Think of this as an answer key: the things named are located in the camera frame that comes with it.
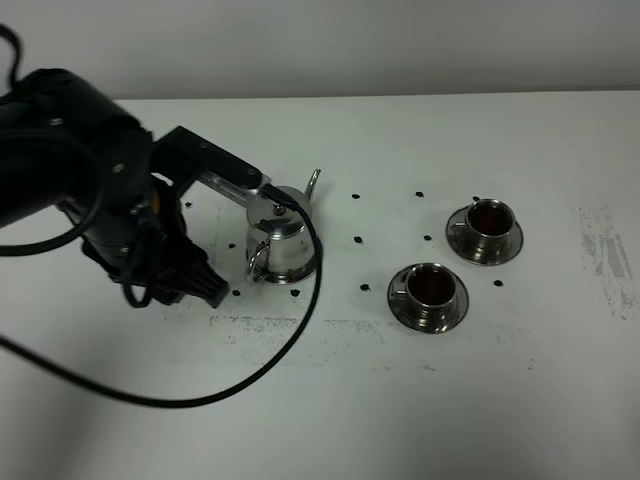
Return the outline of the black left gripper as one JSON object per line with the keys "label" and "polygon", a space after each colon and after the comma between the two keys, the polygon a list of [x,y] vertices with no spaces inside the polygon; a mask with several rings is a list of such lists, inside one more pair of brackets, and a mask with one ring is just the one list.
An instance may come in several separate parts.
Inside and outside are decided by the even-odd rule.
{"label": "black left gripper", "polygon": [[149,186],[122,216],[103,214],[82,235],[82,253],[121,286],[130,305],[172,305],[191,296],[218,308],[228,283],[187,237],[174,189],[153,175]]}

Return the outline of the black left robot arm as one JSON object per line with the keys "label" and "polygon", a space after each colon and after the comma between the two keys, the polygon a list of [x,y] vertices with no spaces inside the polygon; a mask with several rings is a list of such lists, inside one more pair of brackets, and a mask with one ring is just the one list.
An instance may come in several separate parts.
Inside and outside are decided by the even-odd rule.
{"label": "black left robot arm", "polygon": [[188,237],[180,204],[198,145],[180,127],[155,139],[69,71],[35,71],[1,100],[1,222],[54,206],[126,297],[143,289],[132,306],[186,296],[217,306],[228,284]]}

